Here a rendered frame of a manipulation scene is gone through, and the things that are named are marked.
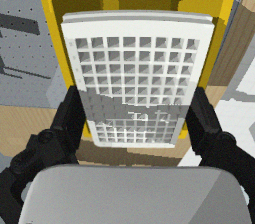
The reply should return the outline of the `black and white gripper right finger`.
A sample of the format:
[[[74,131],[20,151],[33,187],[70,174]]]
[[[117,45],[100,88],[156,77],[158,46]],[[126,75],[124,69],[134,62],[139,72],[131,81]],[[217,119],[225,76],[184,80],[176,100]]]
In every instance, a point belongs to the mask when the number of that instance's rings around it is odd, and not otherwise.
[[[192,151],[202,158],[198,166],[219,168],[237,178],[249,197],[249,214],[255,224],[255,158],[236,145],[231,133],[222,131],[203,87],[196,87],[185,120]]]

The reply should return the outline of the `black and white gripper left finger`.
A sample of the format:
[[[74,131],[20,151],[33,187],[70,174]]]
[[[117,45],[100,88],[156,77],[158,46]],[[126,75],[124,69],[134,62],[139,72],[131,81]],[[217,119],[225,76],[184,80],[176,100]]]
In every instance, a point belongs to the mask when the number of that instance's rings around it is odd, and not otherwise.
[[[0,173],[0,217],[5,224],[18,224],[24,205],[22,191],[41,170],[72,164],[69,156],[79,149],[85,120],[77,85],[70,85],[50,129],[42,130],[36,142],[15,155],[10,167]]]

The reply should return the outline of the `yellow open-top bin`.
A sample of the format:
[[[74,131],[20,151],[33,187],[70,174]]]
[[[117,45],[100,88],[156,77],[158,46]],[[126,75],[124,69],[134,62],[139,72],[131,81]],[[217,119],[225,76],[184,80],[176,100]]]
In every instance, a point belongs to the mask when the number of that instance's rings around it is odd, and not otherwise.
[[[95,10],[171,10],[210,14],[215,25],[197,86],[205,90],[234,0],[41,0],[51,39],[67,87],[76,85],[61,23],[65,13]]]

